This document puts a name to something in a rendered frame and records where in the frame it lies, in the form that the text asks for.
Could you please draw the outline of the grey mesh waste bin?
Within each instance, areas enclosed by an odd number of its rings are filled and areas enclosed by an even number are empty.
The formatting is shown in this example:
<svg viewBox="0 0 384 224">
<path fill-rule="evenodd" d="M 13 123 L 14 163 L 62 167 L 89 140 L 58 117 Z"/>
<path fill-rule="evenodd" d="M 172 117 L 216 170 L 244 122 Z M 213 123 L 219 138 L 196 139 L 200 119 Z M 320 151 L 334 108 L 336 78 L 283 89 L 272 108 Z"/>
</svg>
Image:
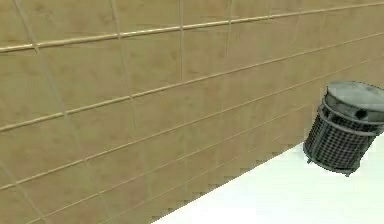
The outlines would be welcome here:
<svg viewBox="0 0 384 224">
<path fill-rule="evenodd" d="M 308 163 L 349 177 L 384 132 L 384 89 L 358 81 L 333 81 L 303 143 Z"/>
</svg>

